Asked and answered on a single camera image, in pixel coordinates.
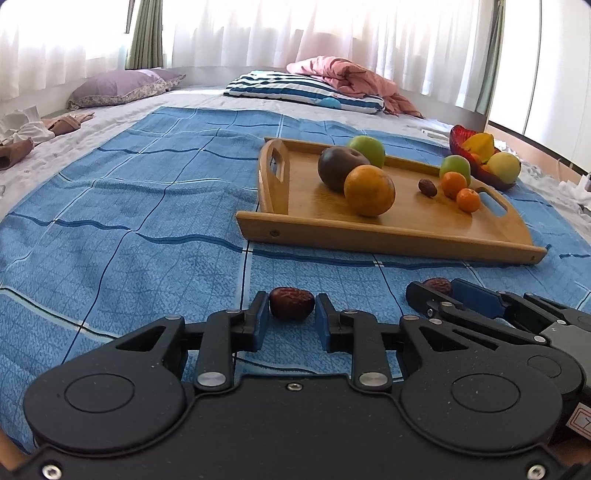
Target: white bed sheet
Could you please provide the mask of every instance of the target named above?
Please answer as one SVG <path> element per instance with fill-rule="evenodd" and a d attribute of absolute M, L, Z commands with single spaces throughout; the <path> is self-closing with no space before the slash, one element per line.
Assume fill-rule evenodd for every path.
<path fill-rule="evenodd" d="M 438 140 L 429 133 L 449 134 L 452 127 L 436 120 L 418 119 L 409 115 L 399 117 L 383 113 L 367 115 L 279 100 L 227 97 L 222 95 L 222 90 L 219 87 L 189 87 L 138 100 L 128 105 L 88 110 L 96 112 L 95 118 L 85 122 L 80 130 L 38 145 L 25 160 L 7 171 L 0 172 L 0 219 L 4 218 L 24 196 L 65 166 L 163 105 L 269 110 L 296 118 L 334 120 L 359 129 L 381 130 L 439 142 L 443 145 L 447 145 L 446 139 Z M 575 230 L 591 244 L 591 218 L 582 213 L 573 199 L 559 192 L 558 182 L 555 179 L 545 175 L 539 168 L 529 166 L 526 158 L 522 158 L 522 161 L 524 168 L 519 176 L 520 179 L 552 203 Z"/>

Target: white wardrobe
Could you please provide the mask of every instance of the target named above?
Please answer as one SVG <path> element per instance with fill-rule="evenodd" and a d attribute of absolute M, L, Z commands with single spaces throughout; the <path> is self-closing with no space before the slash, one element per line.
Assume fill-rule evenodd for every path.
<path fill-rule="evenodd" d="M 505 0 L 490 120 L 591 171 L 591 7 Z"/>

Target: purple pillow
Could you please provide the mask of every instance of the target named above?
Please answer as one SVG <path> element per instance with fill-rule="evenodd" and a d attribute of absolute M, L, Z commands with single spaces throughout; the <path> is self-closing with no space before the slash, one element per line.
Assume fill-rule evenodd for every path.
<path fill-rule="evenodd" d="M 96 75 L 79 86 L 68 100 L 76 110 L 94 106 L 124 105 L 176 87 L 185 75 L 163 69 L 114 70 Z"/>

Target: green curtain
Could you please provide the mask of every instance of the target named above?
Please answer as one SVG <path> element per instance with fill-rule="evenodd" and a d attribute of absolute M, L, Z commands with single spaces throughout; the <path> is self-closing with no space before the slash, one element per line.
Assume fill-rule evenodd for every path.
<path fill-rule="evenodd" d="M 495 88 L 496 75 L 499 69 L 501 56 L 501 42 L 503 36 L 503 23 L 505 21 L 505 0 L 498 0 L 493 17 L 491 42 L 486 56 L 484 81 L 476 103 L 476 111 L 488 115 L 491 109 L 492 94 Z"/>
<path fill-rule="evenodd" d="M 127 57 L 130 70 L 153 69 L 164 64 L 162 55 L 162 4 L 164 0 L 141 0 L 134 39 Z"/>

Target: pink blanket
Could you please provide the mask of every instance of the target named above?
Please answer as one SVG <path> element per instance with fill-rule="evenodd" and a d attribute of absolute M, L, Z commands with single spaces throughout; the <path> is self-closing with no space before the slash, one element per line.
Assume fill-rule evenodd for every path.
<path fill-rule="evenodd" d="M 379 95 L 384 99 L 388 113 L 394 115 L 406 113 L 423 118 L 421 112 L 408 99 L 398 93 L 398 86 L 394 82 L 347 59 L 316 57 L 290 63 L 287 66 L 287 71 L 310 75 L 351 97 L 362 98 L 365 95 Z"/>

